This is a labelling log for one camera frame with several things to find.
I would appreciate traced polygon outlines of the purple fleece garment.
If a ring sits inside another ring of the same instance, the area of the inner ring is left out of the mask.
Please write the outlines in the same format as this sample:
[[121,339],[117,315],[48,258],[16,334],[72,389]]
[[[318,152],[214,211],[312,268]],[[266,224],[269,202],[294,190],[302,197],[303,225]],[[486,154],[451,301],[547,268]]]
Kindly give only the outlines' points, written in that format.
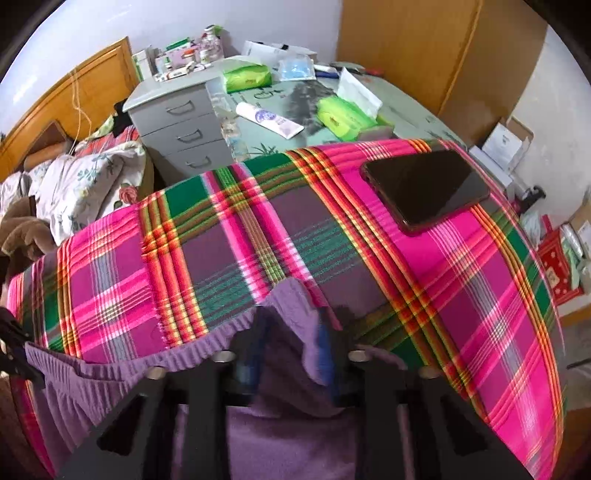
[[211,334],[91,364],[27,344],[61,479],[411,479],[407,369],[287,279]]

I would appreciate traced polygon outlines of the pink green plaid tablecloth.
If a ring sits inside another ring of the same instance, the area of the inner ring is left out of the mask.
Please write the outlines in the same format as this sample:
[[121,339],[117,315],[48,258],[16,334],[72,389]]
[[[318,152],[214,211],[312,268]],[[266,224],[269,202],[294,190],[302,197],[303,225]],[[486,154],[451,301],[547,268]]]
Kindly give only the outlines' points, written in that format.
[[356,341],[441,368],[536,479],[564,431],[561,330],[542,262],[505,196],[404,234],[363,164],[448,141],[301,148],[221,167],[114,211],[8,288],[41,346],[92,363],[198,338],[304,282]]

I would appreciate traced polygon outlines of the floral pillow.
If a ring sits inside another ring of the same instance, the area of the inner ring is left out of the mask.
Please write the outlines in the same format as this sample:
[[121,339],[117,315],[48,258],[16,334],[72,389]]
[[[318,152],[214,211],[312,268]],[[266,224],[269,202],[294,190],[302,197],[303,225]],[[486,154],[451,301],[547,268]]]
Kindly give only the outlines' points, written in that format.
[[138,141],[76,158],[60,155],[29,194],[36,215],[59,245],[75,233],[151,191],[153,168]]

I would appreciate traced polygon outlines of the black smartphone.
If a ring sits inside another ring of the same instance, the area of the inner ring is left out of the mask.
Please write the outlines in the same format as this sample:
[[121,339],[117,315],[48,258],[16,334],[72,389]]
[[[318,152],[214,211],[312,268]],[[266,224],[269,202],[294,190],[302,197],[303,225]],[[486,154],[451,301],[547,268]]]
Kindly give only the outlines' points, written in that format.
[[361,176],[401,231],[418,235],[487,199],[491,189],[456,150],[363,163]]

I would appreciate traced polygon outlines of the grey drawer cabinet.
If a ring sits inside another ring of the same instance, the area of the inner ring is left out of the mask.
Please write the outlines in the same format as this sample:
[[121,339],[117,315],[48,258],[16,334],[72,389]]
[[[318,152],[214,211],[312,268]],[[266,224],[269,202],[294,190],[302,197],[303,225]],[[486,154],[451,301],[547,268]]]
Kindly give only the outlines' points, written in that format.
[[167,186],[233,162],[206,89],[218,76],[207,68],[164,82],[147,79],[122,107]]

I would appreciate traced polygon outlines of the white tube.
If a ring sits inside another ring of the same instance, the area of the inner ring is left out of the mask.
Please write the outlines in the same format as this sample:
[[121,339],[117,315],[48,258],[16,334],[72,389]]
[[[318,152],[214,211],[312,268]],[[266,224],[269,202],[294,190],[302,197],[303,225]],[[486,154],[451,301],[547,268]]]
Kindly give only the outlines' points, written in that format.
[[304,131],[304,126],[246,102],[239,102],[235,107],[235,113],[286,140],[290,140]]

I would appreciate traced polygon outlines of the brown cardboard box with label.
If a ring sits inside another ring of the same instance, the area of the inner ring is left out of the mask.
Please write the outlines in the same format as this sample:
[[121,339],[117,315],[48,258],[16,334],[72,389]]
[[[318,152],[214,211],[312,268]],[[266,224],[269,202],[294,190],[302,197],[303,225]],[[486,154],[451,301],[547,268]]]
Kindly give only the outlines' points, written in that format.
[[591,253],[591,204],[589,197],[583,199],[581,205],[569,218],[568,225],[576,235],[584,257],[589,259]]

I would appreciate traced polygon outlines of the white cardboard box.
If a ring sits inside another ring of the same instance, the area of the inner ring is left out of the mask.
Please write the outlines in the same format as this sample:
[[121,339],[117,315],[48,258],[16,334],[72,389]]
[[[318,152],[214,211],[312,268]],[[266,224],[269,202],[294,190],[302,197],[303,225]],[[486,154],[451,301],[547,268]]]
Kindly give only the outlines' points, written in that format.
[[513,172],[528,152],[534,132],[511,116],[502,118],[481,147],[474,145],[469,153],[504,188],[514,183]]

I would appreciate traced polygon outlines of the floral side table cover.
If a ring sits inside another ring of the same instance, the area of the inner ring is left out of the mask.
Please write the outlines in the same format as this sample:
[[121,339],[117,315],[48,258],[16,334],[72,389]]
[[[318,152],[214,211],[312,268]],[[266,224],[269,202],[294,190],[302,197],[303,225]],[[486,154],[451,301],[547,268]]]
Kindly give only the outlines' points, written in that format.
[[[236,161],[337,142],[439,139],[464,144],[435,114],[376,76],[349,74],[348,80],[356,92],[370,92],[382,102],[372,125],[355,103],[342,99],[335,78],[284,82],[273,79],[270,86],[228,93],[223,74],[250,63],[249,58],[240,56],[222,60],[208,69],[213,78],[206,82],[214,113],[221,122],[222,137]],[[283,138],[238,115],[236,107],[240,103],[270,111],[301,125],[303,130],[290,139]]]

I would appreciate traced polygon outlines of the green tissue pack with tissue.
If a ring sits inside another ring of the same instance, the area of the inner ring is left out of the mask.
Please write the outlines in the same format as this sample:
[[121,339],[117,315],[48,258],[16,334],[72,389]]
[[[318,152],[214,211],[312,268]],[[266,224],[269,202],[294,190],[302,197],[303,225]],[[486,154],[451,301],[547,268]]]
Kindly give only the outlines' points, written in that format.
[[335,94],[317,103],[317,118],[342,142],[394,138],[394,124],[380,117],[383,101],[348,69],[339,72]]

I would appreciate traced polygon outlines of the blue mask packet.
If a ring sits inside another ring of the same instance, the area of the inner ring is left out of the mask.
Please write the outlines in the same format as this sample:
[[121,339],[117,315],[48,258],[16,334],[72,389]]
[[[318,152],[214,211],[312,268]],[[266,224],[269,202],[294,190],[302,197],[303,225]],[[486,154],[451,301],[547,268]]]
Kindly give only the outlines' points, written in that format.
[[277,64],[277,79],[280,82],[315,80],[314,61],[308,56],[281,58]]

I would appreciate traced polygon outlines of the glass bottle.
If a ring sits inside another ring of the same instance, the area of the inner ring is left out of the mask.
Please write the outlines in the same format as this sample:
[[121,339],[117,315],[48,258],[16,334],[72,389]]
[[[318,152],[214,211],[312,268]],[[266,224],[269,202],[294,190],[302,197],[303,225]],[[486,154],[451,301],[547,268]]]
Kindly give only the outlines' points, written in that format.
[[204,29],[199,41],[199,58],[202,64],[209,64],[223,58],[221,26],[209,25]]

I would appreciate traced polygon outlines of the wooden wardrobe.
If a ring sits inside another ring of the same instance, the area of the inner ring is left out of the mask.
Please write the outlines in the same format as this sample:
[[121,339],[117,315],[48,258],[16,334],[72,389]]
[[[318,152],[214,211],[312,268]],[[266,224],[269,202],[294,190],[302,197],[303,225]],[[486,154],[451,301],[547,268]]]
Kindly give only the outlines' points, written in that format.
[[512,114],[547,28],[524,1],[346,1],[337,57],[382,71],[473,145]]

